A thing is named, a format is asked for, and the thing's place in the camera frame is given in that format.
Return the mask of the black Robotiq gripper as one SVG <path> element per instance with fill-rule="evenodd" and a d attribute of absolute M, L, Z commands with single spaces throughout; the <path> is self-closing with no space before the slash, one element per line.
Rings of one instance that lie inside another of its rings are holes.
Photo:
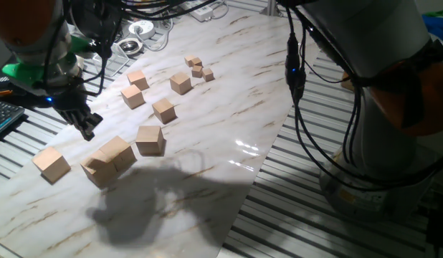
<path fill-rule="evenodd" d="M 91 141 L 95 137 L 93 130 L 103 118 L 97 113 L 91 113 L 83 87 L 56 92 L 50 98 L 52 107 L 70 125 L 73 125 L 86 141 Z"/>

